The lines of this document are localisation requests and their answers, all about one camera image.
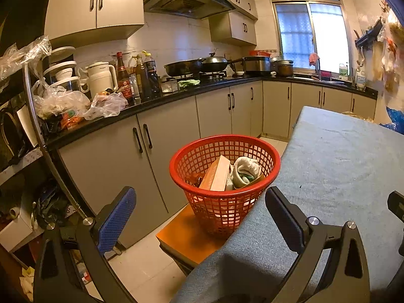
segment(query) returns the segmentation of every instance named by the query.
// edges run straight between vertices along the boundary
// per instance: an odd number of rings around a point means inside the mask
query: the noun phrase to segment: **blue plastic bag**
[[[402,111],[397,111],[395,109],[390,109],[386,107],[387,114],[389,114],[390,119],[393,121],[389,124],[380,124],[381,126],[391,129],[395,132],[404,134],[404,114]]]

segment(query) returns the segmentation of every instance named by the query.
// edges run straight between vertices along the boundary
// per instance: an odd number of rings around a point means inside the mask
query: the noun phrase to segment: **floor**
[[[261,139],[272,144],[281,156],[288,144],[268,138]],[[110,266],[120,281],[139,303],[168,303],[185,280],[173,259],[159,248],[156,238],[156,234],[175,216],[176,214],[122,255],[110,260]],[[92,282],[86,288],[92,296],[101,299]]]

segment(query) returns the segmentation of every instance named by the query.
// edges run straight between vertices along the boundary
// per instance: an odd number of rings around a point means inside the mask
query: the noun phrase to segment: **window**
[[[273,0],[281,52],[296,68],[308,68],[316,52],[322,70],[339,73],[349,63],[348,37],[339,0]]]

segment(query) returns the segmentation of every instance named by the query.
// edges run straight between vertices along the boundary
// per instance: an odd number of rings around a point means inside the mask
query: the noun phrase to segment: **metal bolt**
[[[84,225],[92,225],[92,223],[93,223],[93,219],[92,218],[85,218],[84,220],[83,220],[83,224]]]
[[[53,230],[55,228],[55,226],[56,226],[56,224],[54,224],[54,222],[51,222],[46,226],[46,229]]]
[[[347,225],[348,225],[348,228],[350,228],[350,229],[356,229],[356,223],[353,221],[348,221]]]
[[[309,217],[309,223],[312,225],[318,225],[320,223],[320,220],[315,216],[311,216]]]

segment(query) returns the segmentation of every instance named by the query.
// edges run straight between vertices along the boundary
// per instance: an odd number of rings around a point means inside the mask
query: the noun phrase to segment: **lower cabinet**
[[[251,85],[238,84],[230,87],[232,101],[232,133],[251,135]]]
[[[262,81],[250,83],[251,89],[251,136],[258,137],[262,134],[263,126],[263,89]]]
[[[304,106],[321,108],[322,87],[292,83],[292,106],[290,108],[289,138]]]
[[[352,93],[323,87],[322,109],[344,113],[351,110]]]
[[[201,138],[232,134],[232,104],[229,88],[196,96]]]
[[[372,98],[352,94],[351,112],[366,119],[374,119],[376,112],[376,101]]]
[[[171,179],[171,157],[200,138],[195,97],[174,101],[137,114],[145,151],[169,215],[187,204],[181,188]]]
[[[132,116],[59,150],[68,173],[94,213],[110,204],[124,186],[135,188],[136,207],[119,236],[126,248],[169,218],[140,132],[137,118]]]
[[[289,134],[291,83],[264,81],[263,132],[287,138]]]

